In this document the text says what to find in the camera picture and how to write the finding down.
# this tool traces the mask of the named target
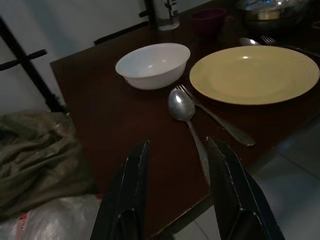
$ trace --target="tile floor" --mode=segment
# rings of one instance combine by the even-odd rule
[[[320,239],[320,123],[253,174],[286,240]],[[187,225],[176,240],[220,240],[215,209]]]

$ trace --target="spoon handle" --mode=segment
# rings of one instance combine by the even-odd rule
[[[196,148],[198,150],[203,174],[204,174],[208,184],[210,185],[210,172],[209,172],[209,162],[208,162],[207,151],[206,151],[204,145],[202,144],[202,142],[200,141],[198,134],[197,134],[196,130],[194,129],[194,126],[192,125],[192,123],[190,121],[186,121],[186,124],[188,125],[188,127],[190,129],[191,135],[193,137]]]
[[[245,146],[253,146],[256,144],[256,141],[249,136],[244,131],[240,130],[239,128],[235,127],[231,123],[227,122],[226,120],[223,120],[222,118],[215,115],[213,112],[211,112],[209,109],[207,109],[205,106],[201,104],[197,104],[199,108],[201,108],[203,111],[205,111],[210,117],[212,117],[218,124],[220,124],[235,140],[237,140],[239,143],[245,145]]]

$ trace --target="plastic bag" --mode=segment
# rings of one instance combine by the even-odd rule
[[[0,116],[0,221],[53,199],[95,193],[69,117],[42,111]]]
[[[89,240],[101,197],[63,197],[0,223],[5,240]]]

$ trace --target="metal pot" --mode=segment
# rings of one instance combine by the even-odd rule
[[[240,0],[244,25],[257,32],[292,29],[306,16],[310,0]]]

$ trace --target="white bowl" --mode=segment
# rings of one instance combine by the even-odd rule
[[[115,70],[137,89],[166,87],[184,73],[190,50],[177,43],[160,43],[134,50],[121,58]]]

